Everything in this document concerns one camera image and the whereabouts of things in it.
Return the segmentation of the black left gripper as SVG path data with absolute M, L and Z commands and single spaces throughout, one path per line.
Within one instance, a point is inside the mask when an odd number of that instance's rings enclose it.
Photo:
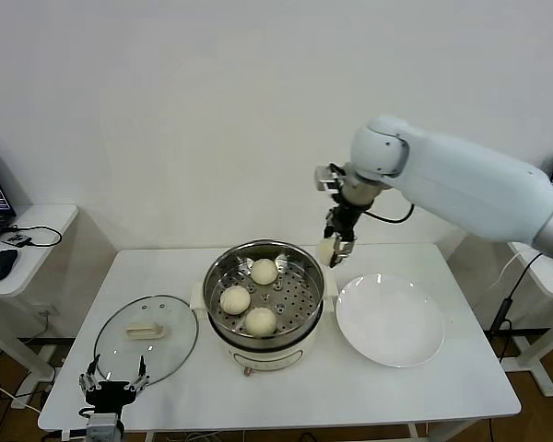
M 86 403 L 94 408 L 95 413 L 121 414 L 125 405 L 135 401 L 136 392 L 142 391 L 149 383 L 149 374 L 145 357 L 139 359 L 137 378 L 127 381 L 102 381 L 95 377 L 100 355 L 96 355 L 88 364 L 84 373 L 79 375 L 78 383 L 82 391 L 86 391 Z

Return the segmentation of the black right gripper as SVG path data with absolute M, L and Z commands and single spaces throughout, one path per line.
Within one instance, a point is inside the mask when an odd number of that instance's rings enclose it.
M 350 256 L 356 239 L 354 227 L 364 210 L 361 207 L 347 204 L 337 204 L 326 216 L 324 238 L 333 237 L 333 253 L 330 267 L 334 268 Z

